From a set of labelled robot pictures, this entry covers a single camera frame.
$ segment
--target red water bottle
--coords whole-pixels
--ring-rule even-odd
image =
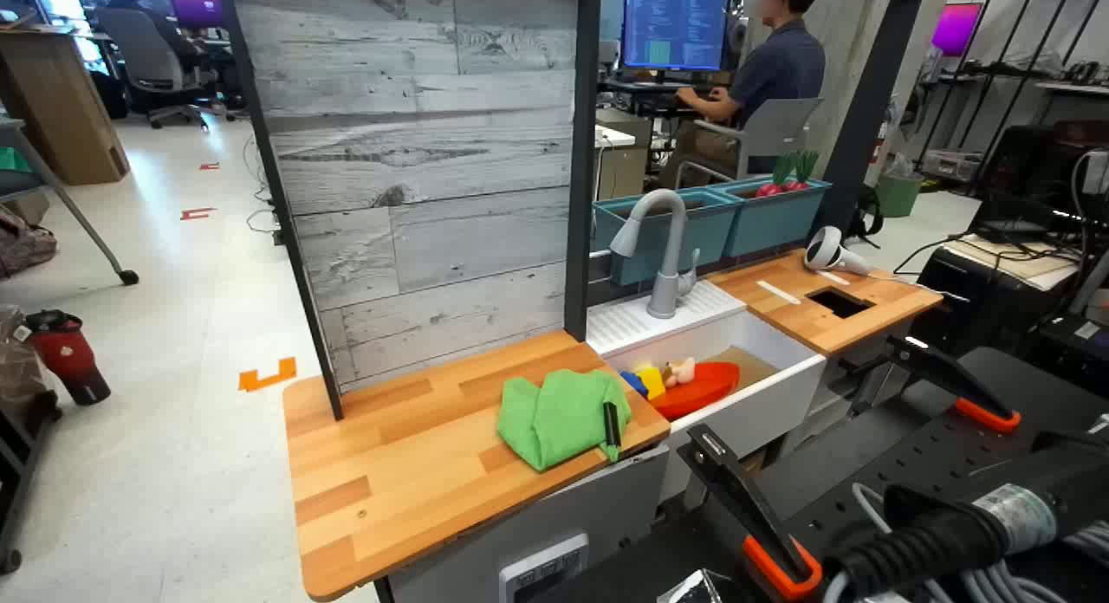
[[[112,394],[96,369],[92,348],[81,335],[81,320],[67,311],[37,311],[27,316],[31,330],[28,343],[38,351],[47,369],[61,379],[79,406],[102,402]]]

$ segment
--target gray faucet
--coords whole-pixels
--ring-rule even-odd
[[[672,188],[655,188],[640,197],[609,247],[624,258],[634,255],[640,223],[655,204],[668,205],[672,215],[665,256],[662,258],[662,268],[654,275],[654,288],[651,290],[651,302],[647,304],[647,314],[659,319],[670,319],[676,313],[678,298],[689,294],[696,283],[696,260],[701,256],[701,248],[694,248],[693,267],[685,274],[678,274],[678,255],[682,252],[682,239],[685,236],[685,203],[678,196],[678,192]]]

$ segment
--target white floor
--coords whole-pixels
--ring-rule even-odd
[[[55,197],[43,225],[59,255],[12,279],[0,303],[83,318],[113,390],[64,417],[44,452],[0,601],[305,602],[281,391],[238,374],[295,357],[319,374],[288,255],[246,215],[265,204],[243,149],[248,122],[153,132],[118,125],[132,173],[72,196],[126,268],[111,267]],[[218,170],[199,170],[218,161]],[[183,208],[217,207],[181,221]],[[254,225],[268,227],[268,216]],[[376,601],[362,589],[344,602]]]

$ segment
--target wood panel backdrop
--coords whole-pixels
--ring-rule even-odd
[[[347,392],[562,327],[578,0],[234,0]]]

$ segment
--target butcher block countertop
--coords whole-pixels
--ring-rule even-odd
[[[749,310],[755,311],[779,330],[822,355],[835,355],[943,300],[943,296],[926,288],[895,279],[830,272],[835,278],[847,283],[841,284],[828,276],[807,270],[803,256],[804,251],[800,248],[763,264],[709,276],[709,280],[746,303]],[[882,278],[892,276],[889,272],[883,270],[874,270],[872,274]],[[841,294],[873,306],[842,318],[828,307],[808,298],[825,288],[835,288]],[[784,292],[786,298],[775,290]],[[791,303],[790,296],[800,304]]]
[[[587,344],[552,331],[345,395],[334,421],[322,378],[285,390],[304,585],[316,601],[350,589],[604,467],[591,449],[535,472],[497,436],[501,385],[571,369],[612,371]],[[670,425],[625,386],[625,452]]]

